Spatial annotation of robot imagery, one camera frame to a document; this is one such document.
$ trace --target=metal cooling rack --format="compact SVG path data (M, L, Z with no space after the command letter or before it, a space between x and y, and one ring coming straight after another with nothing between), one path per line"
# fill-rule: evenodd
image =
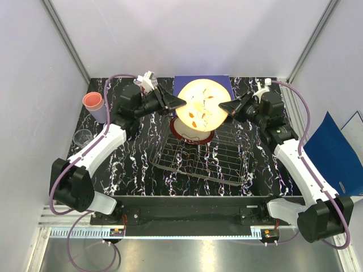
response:
M247 176L251 133L223 124L207 144L179 140L170 131L172 116L161 126L161 139L153 146L151 163L156 167L229 185L241 185Z

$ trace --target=white wall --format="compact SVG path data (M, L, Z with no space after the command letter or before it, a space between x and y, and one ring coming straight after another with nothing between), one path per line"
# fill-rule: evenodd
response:
M24 271L86 84L39 0L3 0L0 37L0 271Z
M329 0L52 0L92 77L287 77Z
M363 113L363 1L344 0L336 8L293 86L312 115L309 135L327 111L341 128L356 111Z

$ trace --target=clear plastic cup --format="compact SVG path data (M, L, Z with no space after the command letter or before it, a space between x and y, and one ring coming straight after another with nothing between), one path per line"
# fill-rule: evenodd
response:
M73 136L73 142L80 148L85 148L93 140L92 132L88 129L80 129Z

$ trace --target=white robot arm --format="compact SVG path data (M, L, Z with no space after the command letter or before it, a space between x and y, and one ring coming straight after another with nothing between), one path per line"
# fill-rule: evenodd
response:
M270 91L270 84L271 80L266 79L263 88L259 83L256 93L250 91L236 100L220 103L220 107L237 121L249 120L259 128L261 140L289 171L305 201L305 205L299 205L284 198L271 197L262 205L261 214L266 219L281 219L297 226L305 240L311 243L343 233L344 223L327 194L335 201L347 224L352 215L353 201L349 196L338 195L303 148L299 154L297 134L284 122L284 102L280 94Z

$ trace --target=table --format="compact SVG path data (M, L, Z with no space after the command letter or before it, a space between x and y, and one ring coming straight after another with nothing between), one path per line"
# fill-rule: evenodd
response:
M103 92L105 78L93 78L87 92ZM257 78L230 78L235 97L248 90L257 90ZM167 91L172 92L173 78L159 78ZM132 84L133 79L114 79L108 91L111 114L123 87ZM277 85L271 90L280 93ZM285 167L272 156L261 143L256 133L256 126L245 123L242 129L249 130L252 142L247 178L241 186L230 186L181 173L159 169L150 163L151 147L160 137L162 117L151 114L141 119L140 134L134 141L120 146L104 161L93 177L96 191L113 196L300 196L294 181ZM82 108L77 128L89 129L94 135L102 130L89 112ZM68 156L79 151L73 142Z

